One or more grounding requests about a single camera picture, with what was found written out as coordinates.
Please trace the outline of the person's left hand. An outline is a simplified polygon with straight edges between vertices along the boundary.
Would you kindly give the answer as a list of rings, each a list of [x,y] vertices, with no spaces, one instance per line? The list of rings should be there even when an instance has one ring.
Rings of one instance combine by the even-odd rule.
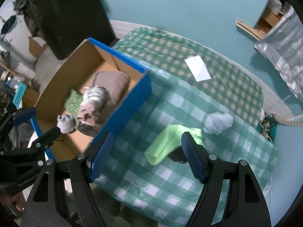
[[[4,191],[0,193],[0,201],[2,205],[10,206],[14,204],[16,208],[22,212],[24,210],[26,201],[22,192],[17,193],[16,195],[9,195]]]

